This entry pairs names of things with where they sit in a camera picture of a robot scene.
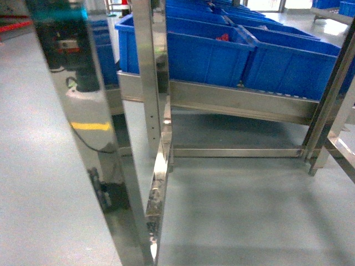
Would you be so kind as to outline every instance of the blue crate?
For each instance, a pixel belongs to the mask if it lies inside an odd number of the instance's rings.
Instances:
[[[340,48],[308,38],[245,27],[256,46],[242,77],[247,88],[319,100]]]
[[[250,14],[250,15],[259,16],[259,17],[265,17],[264,14],[262,14],[258,11],[246,10],[246,9],[239,8],[239,7],[224,7],[221,9],[223,9],[225,11],[225,13],[227,13],[229,15],[244,13],[244,14]]]
[[[190,9],[193,11],[198,11],[198,12],[207,12],[207,13],[212,13],[212,9],[209,8],[207,5],[202,6],[198,4],[191,4],[191,3],[166,3],[167,7],[178,7],[178,8],[185,8],[185,9]]]
[[[339,14],[354,17],[355,16],[355,1],[347,0],[340,2]]]
[[[233,27],[166,18],[169,74],[172,79],[236,87],[254,46]],[[132,16],[115,25],[119,32],[121,68],[138,73]],[[231,41],[216,40],[227,33]]]
[[[189,9],[166,7],[166,15],[174,18],[191,19],[192,21],[202,21],[211,24],[229,25],[223,16],[218,16],[205,12],[197,12]]]
[[[340,1],[341,0],[313,0],[312,7],[319,9],[340,7]]]
[[[303,31],[296,29],[294,27],[289,27],[289,26],[285,26],[285,25],[278,25],[278,24],[274,24],[274,23],[267,23],[267,22],[263,22],[263,21],[256,21],[253,19],[243,19],[243,18],[234,18],[232,20],[232,19],[229,19],[229,17],[226,17],[225,19],[227,21],[229,21],[229,23],[232,26],[242,25],[242,26],[249,26],[249,27],[261,27],[263,29],[265,29],[265,27],[266,27],[267,30],[274,30],[274,31],[282,32],[282,33],[289,34],[289,35],[295,35],[295,36],[300,35],[305,38],[312,38],[312,39],[320,40],[319,38],[317,38],[311,34],[303,32]]]
[[[184,4],[195,4],[195,5],[200,5],[200,6],[205,6],[207,7],[207,2],[203,0],[166,0],[166,4],[174,5],[177,7],[183,6]]]
[[[105,85],[119,84],[107,21],[92,23],[95,47]]]
[[[243,21],[253,21],[253,22],[261,22],[264,23],[266,26],[273,24],[273,25],[282,25],[280,22],[273,21],[273,20],[265,20],[263,18],[247,18],[245,16],[240,16],[240,15],[228,15],[227,16],[230,20],[232,20],[235,24],[238,24],[237,22]]]
[[[214,13],[219,14],[221,16],[238,17],[238,18],[246,18],[246,19],[257,19],[260,21],[271,22],[271,23],[276,23],[276,24],[282,25],[281,23],[276,22],[275,20],[273,20],[271,18],[266,18],[266,17],[253,15],[253,14],[246,14],[246,13],[242,13],[242,12],[240,12],[240,13],[235,12],[234,14],[228,14],[222,9],[220,12],[216,11]]]

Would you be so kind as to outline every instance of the shiny metal post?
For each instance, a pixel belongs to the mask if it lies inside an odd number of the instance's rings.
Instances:
[[[132,0],[132,5],[148,142],[151,154],[155,155],[161,133],[159,88],[164,82],[169,87],[165,1],[151,6],[149,0]],[[166,69],[160,81],[158,67]]]
[[[344,124],[352,111],[355,101],[354,82],[347,89],[342,85],[350,64],[355,57],[355,20],[344,41],[338,60],[317,107],[306,138],[303,142],[305,153],[303,158],[311,162],[310,174],[314,175],[322,168],[327,159],[327,152],[322,149],[328,135],[339,136]]]
[[[85,1],[25,3],[120,260],[123,265],[151,265],[138,180],[124,177]]]
[[[148,220],[148,230],[150,233],[150,249],[154,260],[154,265],[158,264],[161,229],[163,226],[164,205],[166,186],[168,183],[169,165],[171,159],[171,110],[170,97],[166,98],[163,127],[161,138],[156,154],[153,172],[153,181],[149,192],[146,217]]]

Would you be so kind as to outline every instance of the plastic storage bin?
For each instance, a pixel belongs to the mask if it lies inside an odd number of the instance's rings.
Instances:
[[[262,27],[263,29],[265,29],[264,27],[266,27],[266,29],[268,29],[268,30],[274,30],[277,32],[285,33],[285,34],[290,34],[290,35],[294,35],[294,36],[302,36],[305,38],[312,38],[312,39],[319,40],[319,38],[317,38],[311,34],[308,34],[306,32],[303,32],[299,29],[296,29],[294,27],[278,25],[278,24],[274,24],[274,23],[267,23],[267,22],[262,22],[262,21],[256,21],[253,19],[234,18],[232,20],[227,17],[226,20],[229,21],[229,23],[232,26],[242,25],[242,26],[249,26],[249,27]]]
[[[212,9],[209,8],[207,5],[202,6],[198,4],[190,4],[190,3],[166,3],[166,7],[178,7],[178,8],[183,8],[183,9],[190,9],[193,11],[198,11],[198,12],[207,12],[207,13],[212,13]]]
[[[340,7],[340,0],[313,0],[312,7],[319,9]]]
[[[245,87],[319,100],[340,48],[317,40],[245,27],[256,46]]]
[[[341,1],[339,14],[354,17],[355,16],[355,1]]]
[[[190,9],[166,7],[166,15],[174,18],[191,19],[192,21],[202,21],[211,24],[229,25],[229,23],[222,16],[205,12],[192,11]]]
[[[105,85],[118,84],[108,23],[107,21],[96,21],[92,23],[92,27],[104,83]]]
[[[236,87],[254,46],[233,27],[166,18],[169,71],[172,79]],[[121,68],[138,73],[132,16],[118,24]],[[216,40],[223,34],[230,41]]]
[[[277,24],[277,25],[282,25],[281,23],[277,22],[277,21],[273,21],[272,19],[269,18],[264,18],[264,17],[248,17],[248,16],[243,16],[243,15],[228,15],[227,17],[229,17],[232,21],[234,21],[234,19],[250,19],[250,20],[255,20],[255,21],[259,21],[259,22],[265,22],[265,23],[273,23],[273,24]]]
[[[250,15],[254,15],[254,16],[258,16],[258,17],[265,17],[264,14],[262,14],[258,11],[246,10],[246,9],[239,8],[239,7],[225,7],[222,9],[229,15],[242,13],[242,14],[250,14]]]

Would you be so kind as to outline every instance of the red object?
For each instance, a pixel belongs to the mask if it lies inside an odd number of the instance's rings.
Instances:
[[[10,24],[10,25],[7,25],[7,26],[3,26],[3,27],[0,27],[0,33],[7,32],[7,31],[13,30],[13,29],[22,28],[22,27],[25,27],[25,26],[29,26],[31,24],[32,24],[32,21],[26,21],[26,22],[21,22],[21,23],[16,23],[16,24]]]
[[[221,37],[217,37],[216,40],[224,40],[226,42],[229,42],[229,35],[228,33],[225,33]]]
[[[29,16],[0,15],[0,18],[29,18]]]

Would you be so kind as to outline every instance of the metal leg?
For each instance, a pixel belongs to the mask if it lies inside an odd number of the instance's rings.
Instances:
[[[163,226],[164,205],[166,185],[169,175],[169,160],[171,153],[171,140],[173,132],[171,129],[170,97],[167,97],[163,130],[156,155],[153,181],[149,193],[146,217],[148,219],[148,230],[150,233],[151,253],[154,265],[158,264],[161,229]]]
[[[327,120],[330,115],[337,115],[341,104],[343,103],[344,92],[341,91],[341,86],[352,62],[352,58],[354,58],[355,56],[354,32],[355,22],[353,22],[353,24],[351,25],[349,35],[344,41],[343,48],[340,51],[338,60],[334,66],[333,72],[326,86],[323,97],[319,102],[317,110],[313,116],[310,128],[303,142],[303,145],[305,145],[306,148],[303,157],[306,160],[309,160],[312,157],[312,153],[314,150],[319,150],[322,147],[322,143],[324,143],[328,135],[328,133],[326,135],[321,135],[323,132],[322,130],[327,125]]]
[[[123,265],[151,265],[149,234],[136,176],[124,178],[111,113],[84,1],[26,0],[65,115],[104,212],[118,211],[116,249]],[[132,249],[126,241],[138,243]]]
[[[334,149],[337,149],[337,145],[339,149],[348,151],[348,148],[344,148],[344,145],[339,144],[341,140],[338,137],[349,114],[352,112],[355,102],[355,79],[353,79],[349,88],[343,88],[345,76],[354,58],[355,20],[350,27],[326,91],[304,141],[306,145],[305,159],[311,163],[310,175],[315,175],[317,170],[324,166],[328,158],[328,152],[342,166],[343,158],[341,158],[341,152],[334,151]]]
[[[139,71],[141,76],[141,82],[143,86],[143,98],[144,98],[144,110],[146,128],[148,131],[149,146],[151,154],[156,154],[160,140],[160,114],[159,114],[159,91],[158,91],[158,78],[156,71],[155,61],[155,46],[154,46],[154,33],[151,16],[151,6],[149,0],[132,0],[134,8],[134,26],[138,59],[139,59]]]

